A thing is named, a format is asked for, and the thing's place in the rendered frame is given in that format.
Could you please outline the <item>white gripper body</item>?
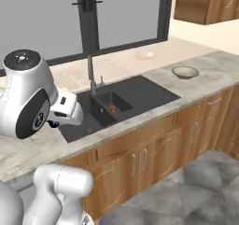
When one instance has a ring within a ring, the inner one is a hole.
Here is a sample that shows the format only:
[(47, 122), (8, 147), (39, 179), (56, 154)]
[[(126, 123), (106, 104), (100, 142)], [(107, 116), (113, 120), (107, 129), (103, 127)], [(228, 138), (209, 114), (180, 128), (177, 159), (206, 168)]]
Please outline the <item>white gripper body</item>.
[(49, 112), (49, 120), (58, 122), (60, 125), (80, 125), (83, 121), (83, 110), (79, 102), (76, 102), (73, 106), (66, 107), (59, 105), (53, 106)]

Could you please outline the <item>black kitchen sink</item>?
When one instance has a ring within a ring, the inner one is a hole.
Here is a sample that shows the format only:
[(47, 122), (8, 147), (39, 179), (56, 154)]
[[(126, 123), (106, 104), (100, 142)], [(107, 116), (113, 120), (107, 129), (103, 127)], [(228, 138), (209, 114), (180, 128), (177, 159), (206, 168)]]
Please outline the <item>black kitchen sink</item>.
[(96, 94), (78, 93), (77, 100), (84, 112), (82, 123), (58, 129), (65, 141), (71, 143), (179, 98), (146, 77), (130, 77), (97, 89)]

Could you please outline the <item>grey speckled bowl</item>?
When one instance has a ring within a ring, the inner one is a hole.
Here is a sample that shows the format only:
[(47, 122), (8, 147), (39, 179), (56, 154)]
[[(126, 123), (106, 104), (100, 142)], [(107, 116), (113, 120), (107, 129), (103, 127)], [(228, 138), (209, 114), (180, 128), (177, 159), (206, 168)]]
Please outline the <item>grey speckled bowl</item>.
[(172, 69), (172, 73), (181, 79), (191, 79), (199, 75), (199, 71), (191, 66), (176, 66)]

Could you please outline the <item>grey metal tap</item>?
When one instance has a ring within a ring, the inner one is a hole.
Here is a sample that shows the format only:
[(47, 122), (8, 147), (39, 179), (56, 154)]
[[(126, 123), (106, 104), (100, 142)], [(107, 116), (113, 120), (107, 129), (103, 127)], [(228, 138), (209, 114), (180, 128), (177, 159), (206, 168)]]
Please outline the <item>grey metal tap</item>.
[(97, 84), (94, 79), (92, 56), (88, 55), (88, 78), (91, 84), (91, 93), (96, 94), (96, 90), (105, 86), (103, 76), (100, 76), (100, 83)]

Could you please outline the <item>wide wooden drawer front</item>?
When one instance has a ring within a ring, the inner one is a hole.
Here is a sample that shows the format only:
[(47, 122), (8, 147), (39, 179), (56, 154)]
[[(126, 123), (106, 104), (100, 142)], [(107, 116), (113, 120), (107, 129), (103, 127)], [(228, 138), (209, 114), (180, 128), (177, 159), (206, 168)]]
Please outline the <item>wide wooden drawer front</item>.
[(100, 161), (109, 156), (120, 154), (130, 148), (137, 148), (159, 135), (169, 132), (175, 126), (175, 116), (169, 115), (156, 120), (151, 120), (139, 128), (124, 135), (118, 136), (95, 150), (95, 159)]

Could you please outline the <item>wooden cupboard door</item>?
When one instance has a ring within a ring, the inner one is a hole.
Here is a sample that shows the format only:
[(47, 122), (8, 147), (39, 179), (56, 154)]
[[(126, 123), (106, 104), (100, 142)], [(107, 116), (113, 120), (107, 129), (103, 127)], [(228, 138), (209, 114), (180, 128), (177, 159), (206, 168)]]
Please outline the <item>wooden cupboard door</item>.
[(189, 140), (189, 126), (174, 129), (156, 140), (154, 157), (154, 179), (156, 181), (174, 172), (181, 165)]
[(195, 141), (196, 157), (214, 147), (222, 115), (223, 110), (221, 108), (213, 107), (211, 110), (207, 110), (200, 119)]
[(114, 155), (88, 167), (94, 183), (91, 194), (83, 199), (83, 205), (94, 221), (135, 196), (138, 159), (135, 153), (136, 172), (132, 176), (132, 154), (134, 152)]
[[(160, 138), (147, 141), (139, 151), (139, 167), (137, 191), (142, 192), (150, 188), (157, 182), (157, 160), (159, 159), (159, 152), (161, 150), (162, 140)], [(148, 149), (148, 159), (146, 169), (142, 169), (144, 163), (144, 148)]]

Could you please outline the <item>dark framed window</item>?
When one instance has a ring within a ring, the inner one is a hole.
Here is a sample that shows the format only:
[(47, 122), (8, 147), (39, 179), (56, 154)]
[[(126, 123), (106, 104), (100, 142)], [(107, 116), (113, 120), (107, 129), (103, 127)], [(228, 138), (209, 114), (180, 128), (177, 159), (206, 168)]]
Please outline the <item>dark framed window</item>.
[(0, 77), (16, 49), (50, 65), (168, 39), (172, 0), (0, 0)]

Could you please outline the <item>short wooden drawer front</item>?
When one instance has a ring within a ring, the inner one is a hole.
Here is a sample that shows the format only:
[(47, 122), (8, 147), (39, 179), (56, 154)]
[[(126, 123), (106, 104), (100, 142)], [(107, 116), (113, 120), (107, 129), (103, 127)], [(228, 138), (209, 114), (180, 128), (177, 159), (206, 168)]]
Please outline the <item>short wooden drawer front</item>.
[[(231, 89), (223, 90), (212, 96), (208, 96), (199, 103), (197, 118), (199, 120), (210, 120), (220, 113), (229, 100)], [(221, 97), (222, 100), (217, 105), (208, 105), (207, 100), (215, 100)]]

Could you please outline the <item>wooden corner cupboard run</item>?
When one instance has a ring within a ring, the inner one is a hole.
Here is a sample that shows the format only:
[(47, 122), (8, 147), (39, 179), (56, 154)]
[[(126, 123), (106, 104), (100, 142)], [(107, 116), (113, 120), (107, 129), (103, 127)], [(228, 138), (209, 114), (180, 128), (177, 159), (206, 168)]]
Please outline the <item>wooden corner cupboard run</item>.
[(239, 160), (239, 84), (233, 87), (220, 127), (217, 150)]

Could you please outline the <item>wooden wall cupboard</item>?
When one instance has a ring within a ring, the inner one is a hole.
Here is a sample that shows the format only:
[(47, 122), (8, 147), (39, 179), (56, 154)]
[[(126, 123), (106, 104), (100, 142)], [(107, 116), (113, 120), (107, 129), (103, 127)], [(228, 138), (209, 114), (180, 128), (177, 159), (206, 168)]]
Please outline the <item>wooden wall cupboard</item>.
[(176, 0), (174, 18), (198, 24), (239, 19), (239, 0)]

